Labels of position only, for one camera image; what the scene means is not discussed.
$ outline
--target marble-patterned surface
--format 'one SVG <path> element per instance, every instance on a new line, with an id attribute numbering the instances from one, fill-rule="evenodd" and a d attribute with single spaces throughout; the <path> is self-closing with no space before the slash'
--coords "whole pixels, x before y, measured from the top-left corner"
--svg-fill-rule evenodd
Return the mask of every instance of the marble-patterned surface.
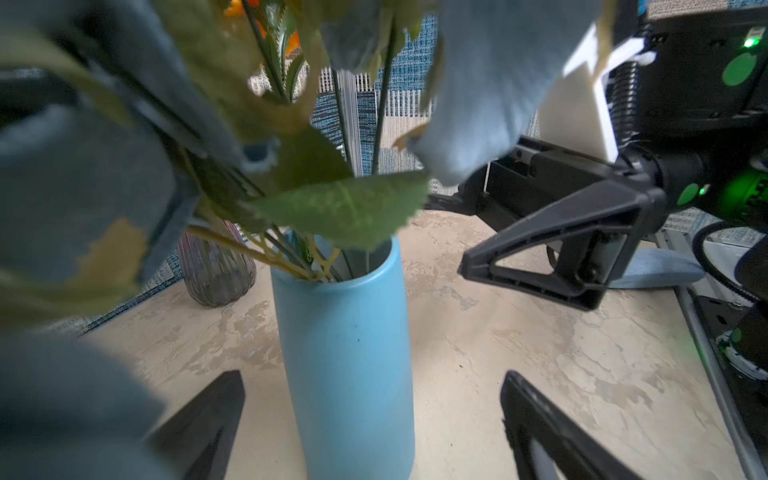
<path id="1" fill-rule="evenodd" d="M 425 212 L 402 230 L 414 373 L 414 480 L 515 478 L 500 382 L 517 369 L 645 478 L 743 474 L 671 291 L 617 291 L 582 313 L 456 274 L 492 234 L 477 218 Z M 543 250 L 506 262 L 546 271 Z M 85 341 L 122 358 L 168 401 L 166 416 L 220 372 L 247 400 L 228 480 L 306 478 L 270 276 L 232 305 L 197 305 L 178 283 Z"/>

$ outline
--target green circle sticker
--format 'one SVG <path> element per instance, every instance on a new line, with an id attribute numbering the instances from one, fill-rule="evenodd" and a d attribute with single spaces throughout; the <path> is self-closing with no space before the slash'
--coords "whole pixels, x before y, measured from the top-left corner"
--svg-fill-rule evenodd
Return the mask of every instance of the green circle sticker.
<path id="1" fill-rule="evenodd" d="M 678 205 L 685 205 L 691 200 L 693 200 L 699 193 L 699 185 L 698 184 L 690 184 L 687 187 L 685 187 L 685 190 L 683 190 L 683 193 L 680 194 L 680 196 L 677 198 L 677 204 Z"/>
<path id="2" fill-rule="evenodd" d="M 757 65 L 757 56 L 751 53 L 742 53 L 730 61 L 723 70 L 723 83 L 729 87 L 735 87 L 743 83 L 752 74 Z"/>

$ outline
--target ribbed glass vase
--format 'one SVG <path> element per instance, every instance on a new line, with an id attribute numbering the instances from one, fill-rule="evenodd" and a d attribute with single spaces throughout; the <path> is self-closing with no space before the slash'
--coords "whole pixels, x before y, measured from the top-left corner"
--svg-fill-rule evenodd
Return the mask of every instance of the ribbed glass vase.
<path id="1" fill-rule="evenodd" d="M 232 240 L 244 244 L 237 227 L 224 223 Z M 252 258 L 188 233 L 179 240 L 179 261 L 187 291 L 200 305 L 234 302 L 256 282 L 256 263 Z"/>

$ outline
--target vase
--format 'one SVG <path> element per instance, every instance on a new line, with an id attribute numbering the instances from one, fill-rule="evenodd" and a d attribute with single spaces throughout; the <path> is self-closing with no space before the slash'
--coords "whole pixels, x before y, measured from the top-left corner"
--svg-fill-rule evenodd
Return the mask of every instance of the vase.
<path id="1" fill-rule="evenodd" d="M 280 345 L 309 480 L 408 480 L 415 454 L 397 239 L 368 275 L 311 283 L 272 269 Z"/>
<path id="2" fill-rule="evenodd" d="M 245 244 L 240 232 L 224 222 L 229 237 Z M 256 282 L 256 263 L 242 253 L 222 248 L 185 233 L 179 239 L 179 262 L 184 284 L 200 305 L 221 306 L 239 299 Z"/>

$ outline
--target vase rim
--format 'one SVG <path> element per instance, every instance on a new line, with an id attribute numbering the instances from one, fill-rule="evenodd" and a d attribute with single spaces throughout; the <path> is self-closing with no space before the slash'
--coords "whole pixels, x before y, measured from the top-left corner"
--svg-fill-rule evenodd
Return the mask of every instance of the vase rim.
<path id="1" fill-rule="evenodd" d="M 399 256 L 398 252 L 400 251 L 400 242 L 397 240 L 396 237 L 391 237 L 389 239 L 389 242 L 391 245 L 391 247 L 389 248 L 389 254 L 387 254 L 386 260 L 384 260 L 381 265 L 376 267 L 376 269 L 371 273 L 367 273 L 366 275 L 359 276 L 351 280 L 344 280 L 343 282 L 333 282 L 333 283 L 310 282 L 308 280 L 296 278 L 295 276 L 289 273 L 285 273 L 282 270 L 278 270 L 273 266 L 270 267 L 270 269 L 272 270 L 273 275 L 277 275 L 283 281 L 294 282 L 294 283 L 298 283 L 299 285 L 311 286 L 314 290 L 319 290 L 320 292 L 324 290 L 332 290 L 334 292 L 337 292 L 340 290 L 348 290 L 348 289 L 361 286 L 365 283 L 375 281 L 381 275 L 384 275 L 385 272 L 392 269 L 392 266 L 395 264 Z"/>

